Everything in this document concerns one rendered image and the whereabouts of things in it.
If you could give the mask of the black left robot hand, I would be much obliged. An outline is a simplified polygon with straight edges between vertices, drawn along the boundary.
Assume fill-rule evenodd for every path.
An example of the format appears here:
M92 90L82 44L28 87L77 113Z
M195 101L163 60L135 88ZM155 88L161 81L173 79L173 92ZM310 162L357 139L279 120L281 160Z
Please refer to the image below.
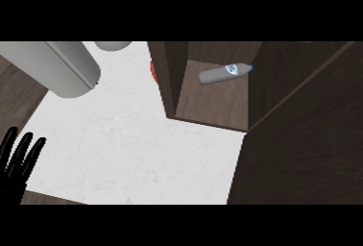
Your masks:
M18 127L12 127L0 143L0 205L21 204L27 181L48 139L40 137L34 146L30 146L33 133L28 132L15 147Z

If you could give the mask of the dark wooden cabinet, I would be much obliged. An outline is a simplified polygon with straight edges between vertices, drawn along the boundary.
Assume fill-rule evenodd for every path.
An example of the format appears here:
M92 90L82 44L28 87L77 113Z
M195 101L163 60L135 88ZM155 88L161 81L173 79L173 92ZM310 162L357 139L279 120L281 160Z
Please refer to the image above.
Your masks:
M346 41L151 41L166 117L248 132L294 89L334 61ZM254 70L203 85L200 73L231 63Z

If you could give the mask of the clear plastic water bottle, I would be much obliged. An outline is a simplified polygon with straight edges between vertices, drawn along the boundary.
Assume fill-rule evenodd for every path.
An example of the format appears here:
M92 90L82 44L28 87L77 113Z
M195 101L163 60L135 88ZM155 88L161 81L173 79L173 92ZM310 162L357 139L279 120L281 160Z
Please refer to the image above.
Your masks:
M232 63L216 68L210 68L200 73L200 83L211 85L245 76L254 70L253 64Z

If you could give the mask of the dark wooden cabinet door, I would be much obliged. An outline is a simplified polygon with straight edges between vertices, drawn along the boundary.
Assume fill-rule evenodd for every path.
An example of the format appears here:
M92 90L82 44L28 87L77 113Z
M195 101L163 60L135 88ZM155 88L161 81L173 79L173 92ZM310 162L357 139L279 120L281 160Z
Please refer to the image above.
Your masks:
M363 41L318 67L244 137L231 205L363 205Z

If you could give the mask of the small pale grey rounded object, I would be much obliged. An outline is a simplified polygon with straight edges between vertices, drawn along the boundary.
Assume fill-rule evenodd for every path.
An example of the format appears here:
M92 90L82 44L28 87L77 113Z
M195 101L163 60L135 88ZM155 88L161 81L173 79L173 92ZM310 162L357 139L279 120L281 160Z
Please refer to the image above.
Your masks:
M130 41L98 41L95 44L101 50L114 52L126 49L130 45Z

